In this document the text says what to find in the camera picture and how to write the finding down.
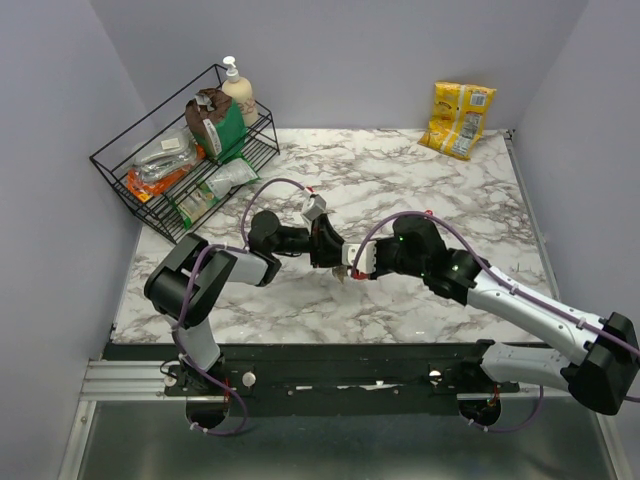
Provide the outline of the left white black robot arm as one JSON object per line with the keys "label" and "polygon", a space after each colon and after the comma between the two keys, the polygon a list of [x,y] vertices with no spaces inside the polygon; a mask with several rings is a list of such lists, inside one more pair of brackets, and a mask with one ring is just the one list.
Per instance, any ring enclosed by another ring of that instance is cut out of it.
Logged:
{"label": "left white black robot arm", "polygon": [[288,227],[263,210],[251,220],[246,250],[186,235],[149,276],[144,295],[169,318],[174,343],[191,366],[188,384],[201,395],[221,385],[222,372],[215,365],[221,351],[208,317],[226,284],[264,287],[279,272],[282,256],[307,254],[315,268],[339,267],[346,249],[326,214],[308,227]]}

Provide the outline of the metal red key organizer plate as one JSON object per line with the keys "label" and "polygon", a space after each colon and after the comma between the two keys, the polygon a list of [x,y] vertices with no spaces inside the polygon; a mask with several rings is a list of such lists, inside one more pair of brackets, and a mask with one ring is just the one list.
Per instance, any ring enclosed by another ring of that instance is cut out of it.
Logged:
{"label": "metal red key organizer plate", "polygon": [[336,278],[341,284],[344,284],[348,280],[350,275],[350,269],[344,265],[333,267],[331,272],[333,277]]}

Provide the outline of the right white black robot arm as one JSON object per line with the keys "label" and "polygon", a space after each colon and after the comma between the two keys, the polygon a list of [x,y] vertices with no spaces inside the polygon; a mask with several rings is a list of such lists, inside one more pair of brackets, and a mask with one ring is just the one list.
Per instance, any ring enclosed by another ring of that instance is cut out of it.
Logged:
{"label": "right white black robot arm", "polygon": [[639,344],[627,317],[567,306],[516,282],[468,243],[447,247],[438,231],[443,221],[426,213],[389,220],[393,234],[375,242],[373,276],[416,277],[435,295],[493,314],[545,344],[492,343],[461,365],[467,389],[480,392],[494,381],[535,384],[566,391],[597,413],[619,412],[639,372]]}

